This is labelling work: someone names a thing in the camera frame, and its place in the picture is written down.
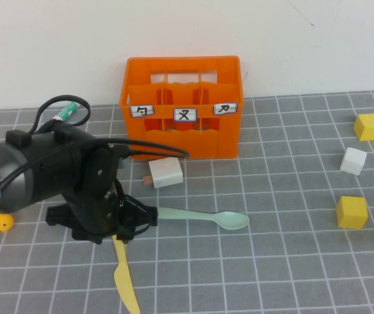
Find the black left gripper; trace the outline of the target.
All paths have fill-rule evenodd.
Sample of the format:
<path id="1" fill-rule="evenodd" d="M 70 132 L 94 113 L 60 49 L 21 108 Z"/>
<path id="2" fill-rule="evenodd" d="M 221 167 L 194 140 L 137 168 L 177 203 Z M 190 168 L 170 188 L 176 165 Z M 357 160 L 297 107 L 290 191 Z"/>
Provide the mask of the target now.
<path id="1" fill-rule="evenodd" d="M 125 194 L 121 183 L 114 179 L 109 190 L 96 198 L 86 190 L 66 192 L 67 204 L 47 208 L 45 222 L 71 229 L 74 240 L 101 244 L 103 239 L 116 236 L 131 240 L 131 228 L 145 225 L 141 231 L 158 226 L 158 209 Z"/>

